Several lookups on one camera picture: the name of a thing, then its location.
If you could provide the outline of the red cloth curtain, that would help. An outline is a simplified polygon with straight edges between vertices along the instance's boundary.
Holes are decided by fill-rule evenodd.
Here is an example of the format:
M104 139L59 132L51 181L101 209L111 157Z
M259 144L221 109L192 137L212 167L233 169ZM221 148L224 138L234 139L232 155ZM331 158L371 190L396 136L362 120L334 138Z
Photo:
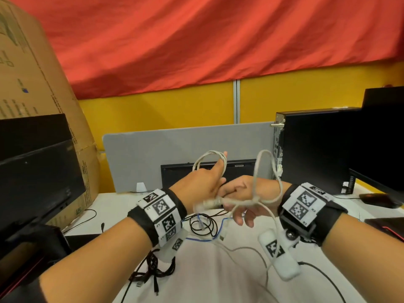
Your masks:
M402 58L404 0L9 0L78 99Z

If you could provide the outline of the large brown cardboard box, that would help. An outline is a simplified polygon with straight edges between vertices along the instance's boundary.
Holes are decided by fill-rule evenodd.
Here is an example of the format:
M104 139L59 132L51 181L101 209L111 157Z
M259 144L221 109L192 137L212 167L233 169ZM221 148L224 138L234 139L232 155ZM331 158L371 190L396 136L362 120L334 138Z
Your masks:
M99 192L98 149L47 36L33 16L0 0L0 120L65 114L86 187L50 224L67 227Z

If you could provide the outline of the person's left forearm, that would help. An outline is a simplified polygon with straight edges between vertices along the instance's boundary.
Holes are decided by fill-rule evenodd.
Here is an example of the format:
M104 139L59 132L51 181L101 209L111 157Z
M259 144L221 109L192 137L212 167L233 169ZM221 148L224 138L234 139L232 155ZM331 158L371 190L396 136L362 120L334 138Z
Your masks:
M152 248L127 217L68 255L39 278L47 303L112 303Z

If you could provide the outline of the person's left hand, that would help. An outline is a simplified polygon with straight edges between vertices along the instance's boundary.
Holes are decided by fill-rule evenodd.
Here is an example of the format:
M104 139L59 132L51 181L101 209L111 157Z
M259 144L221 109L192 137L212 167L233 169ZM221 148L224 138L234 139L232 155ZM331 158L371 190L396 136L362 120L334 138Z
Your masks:
M194 213L194 207L207 199L213 199L226 182L222 177L225 163L219 159L211 169L192 171L169 189L182 202L187 215Z

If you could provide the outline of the person's right forearm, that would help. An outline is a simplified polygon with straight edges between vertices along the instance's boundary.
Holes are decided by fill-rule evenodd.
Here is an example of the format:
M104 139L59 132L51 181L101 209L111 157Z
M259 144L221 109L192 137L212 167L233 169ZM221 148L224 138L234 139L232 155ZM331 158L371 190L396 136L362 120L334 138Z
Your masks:
M323 253L367 303L404 303L404 243L341 214Z

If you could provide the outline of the black and red chair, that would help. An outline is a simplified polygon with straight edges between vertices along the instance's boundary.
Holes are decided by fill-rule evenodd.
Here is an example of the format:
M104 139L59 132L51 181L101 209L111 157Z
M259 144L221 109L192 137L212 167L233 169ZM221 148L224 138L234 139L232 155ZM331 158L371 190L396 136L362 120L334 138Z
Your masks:
M58 226L31 222L12 234L0 232L0 300L71 253Z

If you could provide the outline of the black and red pad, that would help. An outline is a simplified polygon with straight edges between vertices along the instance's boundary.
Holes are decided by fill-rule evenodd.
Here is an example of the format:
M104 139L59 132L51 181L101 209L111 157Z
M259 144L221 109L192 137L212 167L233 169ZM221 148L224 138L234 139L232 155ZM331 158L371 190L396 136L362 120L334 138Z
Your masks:
M364 222L404 243L404 217L365 219Z

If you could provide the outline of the grey wall post strip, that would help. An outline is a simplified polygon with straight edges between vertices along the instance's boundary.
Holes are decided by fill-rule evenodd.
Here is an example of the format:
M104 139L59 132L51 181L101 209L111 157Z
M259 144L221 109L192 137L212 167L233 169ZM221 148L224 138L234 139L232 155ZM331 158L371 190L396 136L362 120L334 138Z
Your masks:
M234 113L234 124L240 123L240 80L233 81L233 113Z

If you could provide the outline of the black monitor with stand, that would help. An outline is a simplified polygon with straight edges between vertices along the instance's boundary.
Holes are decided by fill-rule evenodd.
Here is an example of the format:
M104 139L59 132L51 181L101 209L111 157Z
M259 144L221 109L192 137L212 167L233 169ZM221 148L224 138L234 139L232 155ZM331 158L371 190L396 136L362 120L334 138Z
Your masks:
M366 89L354 122L350 174L382 193L362 196L369 205L404 205L404 86Z

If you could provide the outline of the grey desk partition panel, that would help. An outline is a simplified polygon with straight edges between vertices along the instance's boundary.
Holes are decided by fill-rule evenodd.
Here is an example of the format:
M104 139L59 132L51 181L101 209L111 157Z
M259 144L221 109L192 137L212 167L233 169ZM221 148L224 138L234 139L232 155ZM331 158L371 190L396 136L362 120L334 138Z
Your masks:
M116 193L162 188L160 166L194 163L209 150L228 152L228 160L254 159L273 151L272 122L203 126L105 134L102 138Z

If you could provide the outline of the large black monitor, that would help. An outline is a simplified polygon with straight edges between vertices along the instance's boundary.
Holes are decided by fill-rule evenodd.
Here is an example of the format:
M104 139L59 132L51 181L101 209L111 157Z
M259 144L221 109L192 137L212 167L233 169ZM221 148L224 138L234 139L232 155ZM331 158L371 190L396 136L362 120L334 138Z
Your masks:
M0 120L0 244L86 191L63 113Z

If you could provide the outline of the black right wristband with markers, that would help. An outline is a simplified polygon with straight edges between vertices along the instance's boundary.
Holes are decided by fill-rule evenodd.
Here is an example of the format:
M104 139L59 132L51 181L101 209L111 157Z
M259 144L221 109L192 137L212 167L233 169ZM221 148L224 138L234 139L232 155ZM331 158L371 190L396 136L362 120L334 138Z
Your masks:
M306 243L321 247L334 224L348 210L334 202L329 193L310 184L291 185L277 209L284 229L292 229Z

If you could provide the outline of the person's right hand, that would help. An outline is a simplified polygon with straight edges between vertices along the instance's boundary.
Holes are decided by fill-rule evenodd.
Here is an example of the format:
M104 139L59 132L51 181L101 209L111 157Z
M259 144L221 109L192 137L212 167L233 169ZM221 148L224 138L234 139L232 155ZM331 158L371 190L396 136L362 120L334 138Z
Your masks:
M253 182L252 176L243 175L228 183L245 183L248 186L248 199L236 199L243 202L253 199L255 195L259 196L261 200L274 200L280 194L279 183L276 180L257 178L255 190L253 190ZM239 206L234 210L232 204L226 203L223 207L226 211L232 213L234 222L239 226L246 224L248 227L252 228L254 227L254 220L257 217L271 216L269 212L260 205Z

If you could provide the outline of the black desktop computer tower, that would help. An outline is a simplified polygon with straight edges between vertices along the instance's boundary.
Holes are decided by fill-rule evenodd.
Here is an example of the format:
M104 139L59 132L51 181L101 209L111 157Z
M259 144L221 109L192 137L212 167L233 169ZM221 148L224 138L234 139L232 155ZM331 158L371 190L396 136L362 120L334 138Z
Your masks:
M331 195L352 194L350 153L359 114L359 107L277 112L271 126L279 178Z

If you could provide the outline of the black left wristband with markers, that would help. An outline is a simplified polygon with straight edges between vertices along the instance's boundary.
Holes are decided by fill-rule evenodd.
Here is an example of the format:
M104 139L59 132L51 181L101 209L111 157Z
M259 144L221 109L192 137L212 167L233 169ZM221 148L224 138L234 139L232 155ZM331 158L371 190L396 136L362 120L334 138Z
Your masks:
M186 207L169 188L147 194L128 212L128 217L146 232L153 248L164 246L178 234L186 216Z

